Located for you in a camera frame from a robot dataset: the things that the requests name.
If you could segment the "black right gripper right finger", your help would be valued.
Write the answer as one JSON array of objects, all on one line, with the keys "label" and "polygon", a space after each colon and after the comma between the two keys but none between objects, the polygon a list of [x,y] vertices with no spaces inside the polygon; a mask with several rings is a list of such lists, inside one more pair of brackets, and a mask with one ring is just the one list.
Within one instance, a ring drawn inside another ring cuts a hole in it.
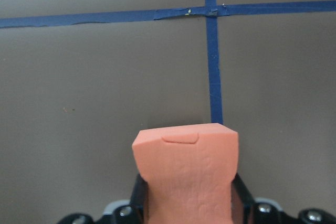
[{"label": "black right gripper right finger", "polygon": [[231,210],[234,224],[254,223],[254,198],[237,173],[231,184]]}]

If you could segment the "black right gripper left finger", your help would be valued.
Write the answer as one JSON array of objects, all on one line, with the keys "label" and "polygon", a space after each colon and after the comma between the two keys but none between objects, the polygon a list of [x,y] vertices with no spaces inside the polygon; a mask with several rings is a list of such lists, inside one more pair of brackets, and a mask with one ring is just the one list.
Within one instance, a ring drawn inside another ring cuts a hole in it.
[{"label": "black right gripper left finger", "polygon": [[129,203],[133,223],[145,223],[144,208],[147,197],[148,184],[140,174],[137,174]]}]

